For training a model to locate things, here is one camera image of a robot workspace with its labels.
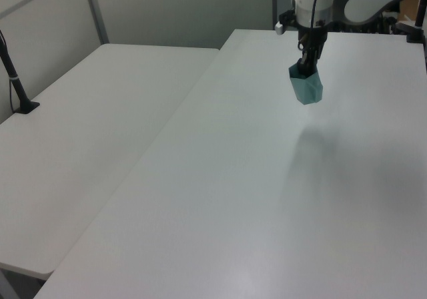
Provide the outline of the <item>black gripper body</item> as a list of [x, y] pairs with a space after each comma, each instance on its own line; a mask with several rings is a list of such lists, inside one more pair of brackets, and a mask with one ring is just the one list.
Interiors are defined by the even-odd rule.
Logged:
[[297, 25], [297, 29], [298, 49], [302, 52], [302, 58], [319, 60], [328, 38], [328, 28], [326, 26], [310, 28]]

